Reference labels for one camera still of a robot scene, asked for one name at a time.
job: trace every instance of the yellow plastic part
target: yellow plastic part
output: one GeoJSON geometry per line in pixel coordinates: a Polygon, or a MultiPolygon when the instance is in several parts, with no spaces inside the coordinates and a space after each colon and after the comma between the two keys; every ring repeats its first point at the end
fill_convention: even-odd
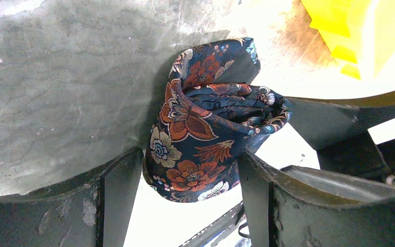
{"type": "Polygon", "coordinates": [[[395,0],[301,1],[342,74],[379,74],[395,51],[395,0]]]}

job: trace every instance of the scratched metal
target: scratched metal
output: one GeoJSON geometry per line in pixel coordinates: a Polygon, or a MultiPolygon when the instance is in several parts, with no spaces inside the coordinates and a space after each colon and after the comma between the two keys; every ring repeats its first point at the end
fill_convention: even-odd
{"type": "Polygon", "coordinates": [[[0,196],[144,147],[175,54],[193,45],[254,37],[254,84],[307,96],[285,82],[334,61],[300,0],[238,3],[0,0],[0,196]]]}
{"type": "Polygon", "coordinates": [[[142,159],[134,148],[70,180],[0,197],[0,246],[122,247],[142,159]]]}
{"type": "Polygon", "coordinates": [[[250,152],[239,158],[253,246],[395,246],[395,188],[328,171],[284,170],[250,152]],[[306,178],[308,174],[316,176],[306,178]],[[332,187],[343,188],[344,182],[353,187],[335,193],[332,187]],[[354,187],[379,198],[359,200],[363,193],[354,187]]]}

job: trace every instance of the orange flower pattern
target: orange flower pattern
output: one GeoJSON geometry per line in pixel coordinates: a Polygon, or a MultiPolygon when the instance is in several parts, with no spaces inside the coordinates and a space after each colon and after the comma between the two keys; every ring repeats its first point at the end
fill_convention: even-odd
{"type": "Polygon", "coordinates": [[[142,166],[163,198],[197,202],[239,185],[240,153],[258,149],[288,122],[287,99],[250,85],[259,70],[251,38],[199,45],[177,57],[142,166]]]}
{"type": "Polygon", "coordinates": [[[197,61],[190,67],[190,75],[184,81],[184,88],[212,84],[220,63],[215,55],[209,55],[204,61],[197,61]]]}
{"type": "Polygon", "coordinates": [[[196,165],[192,161],[182,161],[178,164],[178,169],[169,169],[166,174],[172,181],[173,190],[196,192],[214,182],[224,169],[225,166],[217,166],[216,162],[196,165]]]}
{"type": "Polygon", "coordinates": [[[180,142],[188,136],[197,140],[216,139],[218,136],[204,120],[211,113],[189,106],[172,89],[176,83],[177,80],[167,83],[166,100],[159,113],[161,121],[168,126],[172,142],[180,142]]]}
{"type": "Polygon", "coordinates": [[[232,157],[229,154],[229,150],[233,143],[233,140],[226,140],[207,147],[196,147],[199,151],[193,156],[198,157],[201,162],[224,162],[229,157],[232,157]]]}

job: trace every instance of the navy blue floral cloth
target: navy blue floral cloth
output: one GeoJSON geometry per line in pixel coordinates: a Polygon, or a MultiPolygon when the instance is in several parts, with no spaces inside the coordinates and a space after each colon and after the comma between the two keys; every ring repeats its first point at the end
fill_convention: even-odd
{"type": "Polygon", "coordinates": [[[173,63],[151,129],[143,177],[162,197],[197,202],[239,182],[237,158],[290,120],[287,99],[250,83],[260,71],[252,38],[199,45],[173,63]]]}

